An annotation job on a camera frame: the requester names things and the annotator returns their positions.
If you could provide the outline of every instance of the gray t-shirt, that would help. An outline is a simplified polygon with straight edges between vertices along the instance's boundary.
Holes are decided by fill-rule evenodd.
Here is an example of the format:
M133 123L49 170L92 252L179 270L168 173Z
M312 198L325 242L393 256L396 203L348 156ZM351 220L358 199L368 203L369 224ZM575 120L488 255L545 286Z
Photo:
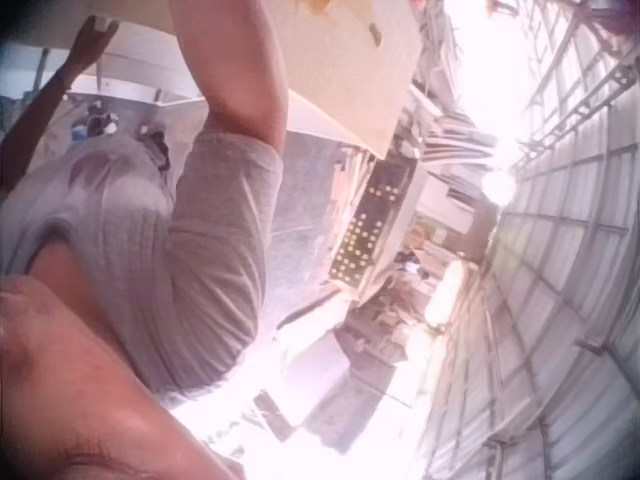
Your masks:
M153 153L116 135L30 173L0 210L0 277L51 235L74 251L136 374L165 403L214 388L255 338L282 162L251 138L194 142L175 205Z

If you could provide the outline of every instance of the person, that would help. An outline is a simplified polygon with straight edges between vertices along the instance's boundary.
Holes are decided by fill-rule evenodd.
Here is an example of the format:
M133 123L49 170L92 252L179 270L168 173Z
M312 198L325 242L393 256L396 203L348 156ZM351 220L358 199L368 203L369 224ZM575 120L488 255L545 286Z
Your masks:
M288 90L260 0L170 2L185 61L210 116L175 204L154 150L89 138L28 175L74 78L115 35L89 19L67 61L0 147L0 275L49 287L163 404L206 394L254 340L265 249L281 182Z
M226 478L175 473L183 460L201 465L203 454L181 456L171 441L161 448L165 433L181 445L191 440L153 405L171 408L216 388L257 334L288 90L261 0L169 4L210 107L175 203L159 162L145 161L153 152L121 134L89 138L27 173L65 91L102 55L116 24L106 32L93 18L83 25L0 146L0 188L9 191L0 210L0 303L17 296L27 312L17 316L42 327L15 320L10 305L0 312L3 435L18 450L11 457L38 478L47 466L39 470L34 458L47 448L53 466L71 459L82 470L106 449L125 465L122 455L157 456L175 468L167 478ZM118 422L133 438L122 448ZM76 440L88 452L78 454Z
M0 321L3 480L244 478L33 277L5 281Z

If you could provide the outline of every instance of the metal roof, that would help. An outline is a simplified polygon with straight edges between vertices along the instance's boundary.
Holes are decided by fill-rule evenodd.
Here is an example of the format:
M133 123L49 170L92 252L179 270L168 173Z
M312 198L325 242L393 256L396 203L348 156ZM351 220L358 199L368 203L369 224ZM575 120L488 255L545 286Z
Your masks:
M489 260L454 313L425 478L631 478L640 472L637 37L612 56L606 32L594 36L570 5L519 8L535 46L532 136Z

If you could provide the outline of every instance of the wooden panel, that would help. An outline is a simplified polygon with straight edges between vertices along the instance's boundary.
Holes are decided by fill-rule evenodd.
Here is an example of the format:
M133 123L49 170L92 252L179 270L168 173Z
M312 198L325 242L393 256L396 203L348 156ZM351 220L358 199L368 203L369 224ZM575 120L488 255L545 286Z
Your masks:
M422 48L408 0L336 0L323 14L312 13L297 0L266 4L284 52L290 89L317 114L346 129L345 137L384 157ZM68 48L82 19L96 13L164 32L123 28L109 53L140 61L141 70L160 65L176 78L185 75L177 42L165 35L173 33L166 0L58 0L48 8L21 41ZM380 47L371 23L382 34ZM125 73L131 80L131 70ZM149 77L157 78L140 76L145 84Z

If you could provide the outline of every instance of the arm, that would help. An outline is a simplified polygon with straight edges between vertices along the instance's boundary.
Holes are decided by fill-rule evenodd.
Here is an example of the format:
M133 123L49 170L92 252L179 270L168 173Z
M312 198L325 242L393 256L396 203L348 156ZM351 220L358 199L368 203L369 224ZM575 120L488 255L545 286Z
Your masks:
M24 177L65 92L100 58L118 29L117 23L112 23L106 32L98 32L94 26L95 17L90 17L80 29L69 58L40 90L0 145L0 189L11 191Z
M262 0L171 0L182 53L215 123L282 151L288 90Z

